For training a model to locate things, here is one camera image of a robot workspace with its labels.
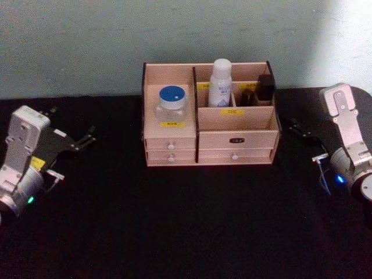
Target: black table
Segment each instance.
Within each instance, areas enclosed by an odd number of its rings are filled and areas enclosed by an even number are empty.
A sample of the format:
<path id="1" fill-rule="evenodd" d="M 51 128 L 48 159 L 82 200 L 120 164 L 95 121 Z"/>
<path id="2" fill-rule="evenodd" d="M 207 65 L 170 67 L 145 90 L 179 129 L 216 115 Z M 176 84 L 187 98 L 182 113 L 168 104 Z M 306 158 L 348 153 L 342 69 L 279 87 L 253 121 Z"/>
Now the black table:
<path id="1" fill-rule="evenodd" d="M 278 90 L 278 110 L 336 146 L 318 91 Z M 372 146 L 372 98 L 354 93 Z M 23 104 L 56 105 L 53 127 L 78 138 L 94 124 L 98 141 L 58 161 L 66 179 L 0 228 L 0 278 L 370 277 L 361 205 L 320 188 L 320 151 L 284 125 L 273 166 L 146 168 L 139 96 L 0 101 L 0 139 Z"/>

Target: yellow label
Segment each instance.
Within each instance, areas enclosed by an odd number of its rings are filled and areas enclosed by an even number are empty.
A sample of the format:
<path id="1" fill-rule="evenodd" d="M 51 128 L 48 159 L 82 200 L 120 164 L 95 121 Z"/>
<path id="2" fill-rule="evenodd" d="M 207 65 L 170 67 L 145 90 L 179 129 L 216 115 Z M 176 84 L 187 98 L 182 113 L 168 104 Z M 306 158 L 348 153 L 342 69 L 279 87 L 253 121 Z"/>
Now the yellow label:
<path id="1" fill-rule="evenodd" d="M 44 160 L 41 160 L 41 159 L 39 159 L 37 157 L 34 157 L 34 156 L 31 158 L 31 165 L 35 169 L 37 169 L 38 171 L 41 170 L 41 168 L 43 167 L 44 164 L 45 164 L 45 161 Z"/>
<path id="2" fill-rule="evenodd" d="M 258 83 L 241 83 L 239 84 L 239 89 L 241 91 L 243 90 L 256 90 L 256 87 L 258 86 Z"/>
<path id="3" fill-rule="evenodd" d="M 181 128 L 185 127 L 185 122 L 160 122 L 162 128 Z"/>
<path id="4" fill-rule="evenodd" d="M 243 109 L 222 109 L 221 115 L 244 115 L 245 110 Z"/>
<path id="5" fill-rule="evenodd" d="M 209 83 L 197 83 L 196 89 L 198 90 L 207 90 L 209 89 Z"/>

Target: label sticker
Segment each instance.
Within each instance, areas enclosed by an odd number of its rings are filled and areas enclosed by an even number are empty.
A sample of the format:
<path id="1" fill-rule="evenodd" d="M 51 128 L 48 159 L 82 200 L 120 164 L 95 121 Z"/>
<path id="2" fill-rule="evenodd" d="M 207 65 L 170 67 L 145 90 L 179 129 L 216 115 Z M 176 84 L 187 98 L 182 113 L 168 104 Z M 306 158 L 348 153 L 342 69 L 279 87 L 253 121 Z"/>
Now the label sticker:
<path id="1" fill-rule="evenodd" d="M 209 89 L 209 83 L 197 83 L 196 89 L 198 90 L 207 90 Z"/>
<path id="2" fill-rule="evenodd" d="M 186 126 L 185 122 L 160 122 L 162 128 L 182 128 Z"/>
<path id="3" fill-rule="evenodd" d="M 254 83 L 241 83 L 239 84 L 239 89 L 241 91 L 244 91 L 244 90 L 256 90 L 256 87 L 258 86 L 258 82 L 254 82 Z"/>
<path id="4" fill-rule="evenodd" d="M 221 115 L 245 115 L 243 109 L 222 109 Z"/>
<path id="5" fill-rule="evenodd" d="M 38 171 L 41 170 L 41 168 L 43 167 L 44 164 L 45 164 L 45 161 L 44 160 L 41 160 L 41 159 L 39 159 L 37 157 L 34 157 L 34 156 L 31 158 L 31 165 L 35 169 L 37 169 Z"/>
<path id="6" fill-rule="evenodd" d="M 230 138 L 231 144 L 242 144 L 244 142 L 243 138 Z"/>

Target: wooden organizer box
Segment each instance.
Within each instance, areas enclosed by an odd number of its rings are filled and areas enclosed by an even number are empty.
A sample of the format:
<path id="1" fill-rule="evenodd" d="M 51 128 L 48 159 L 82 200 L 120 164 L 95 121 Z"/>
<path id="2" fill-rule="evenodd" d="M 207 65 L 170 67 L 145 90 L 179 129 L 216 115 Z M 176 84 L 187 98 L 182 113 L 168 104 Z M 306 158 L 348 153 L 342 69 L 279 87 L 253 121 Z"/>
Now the wooden organizer box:
<path id="1" fill-rule="evenodd" d="M 142 123 L 148 166 L 272 164 L 280 129 L 274 100 L 237 106 L 242 91 L 255 91 L 260 75 L 274 76 L 268 62 L 233 63 L 230 106 L 209 108 L 212 63 L 144 64 Z M 160 90 L 176 85 L 185 90 L 184 122 L 162 122 L 155 116 Z"/>

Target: small bottle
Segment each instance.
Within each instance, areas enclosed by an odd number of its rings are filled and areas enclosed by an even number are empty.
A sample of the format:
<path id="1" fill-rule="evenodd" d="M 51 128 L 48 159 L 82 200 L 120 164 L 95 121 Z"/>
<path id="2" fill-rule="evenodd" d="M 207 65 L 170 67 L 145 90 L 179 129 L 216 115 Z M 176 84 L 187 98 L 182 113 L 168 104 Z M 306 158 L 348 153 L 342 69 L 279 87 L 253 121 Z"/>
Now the small bottle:
<path id="1" fill-rule="evenodd" d="M 208 106 L 228 106 L 232 84 L 231 62 L 227 59 L 214 61 L 210 77 Z"/>
<path id="2" fill-rule="evenodd" d="M 161 121 L 180 122 L 186 115 L 185 91 L 178 86 L 167 86 L 160 90 L 155 115 Z"/>

